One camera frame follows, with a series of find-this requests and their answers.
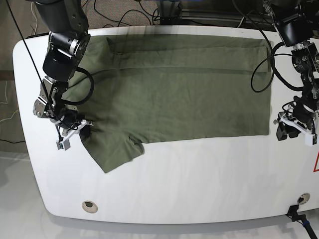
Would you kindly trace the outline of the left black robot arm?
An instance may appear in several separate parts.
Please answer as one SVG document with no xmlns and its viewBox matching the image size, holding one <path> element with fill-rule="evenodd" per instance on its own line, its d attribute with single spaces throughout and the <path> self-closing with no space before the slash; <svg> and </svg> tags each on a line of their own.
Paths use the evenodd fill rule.
<svg viewBox="0 0 319 239">
<path fill-rule="evenodd" d="M 319 2 L 317 0 L 266 0 L 264 8 L 273 21 L 273 26 L 281 38 L 271 51 L 269 59 L 275 67 L 277 50 L 282 47 L 292 48 L 293 68 L 300 74 L 301 87 L 290 85 L 279 73 L 276 77 L 289 89 L 300 92 L 293 100 L 282 106 L 274 120 L 279 141 L 305 137 L 305 144 L 313 146 L 319 142 L 319 80 L 314 76 L 319 71 L 319 51 L 311 42 L 314 32 L 319 29 Z"/>
</svg>

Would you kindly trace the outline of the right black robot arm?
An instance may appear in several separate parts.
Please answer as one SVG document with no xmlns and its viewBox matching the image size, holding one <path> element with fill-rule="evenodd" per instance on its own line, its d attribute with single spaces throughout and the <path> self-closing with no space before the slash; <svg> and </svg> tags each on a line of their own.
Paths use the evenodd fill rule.
<svg viewBox="0 0 319 239">
<path fill-rule="evenodd" d="M 49 36 L 42 67 L 45 77 L 41 80 L 33 113 L 38 118 L 50 119 L 56 129 L 62 129 L 65 134 L 79 132 L 87 123 L 83 116 L 68 109 L 68 106 L 87 102 L 94 90 L 91 74 L 79 67 L 91 37 L 88 19 L 79 0 L 36 0 L 34 4 L 49 29 Z M 75 72 L 89 78 L 90 90 L 82 100 L 64 100 L 62 96 Z"/>
</svg>

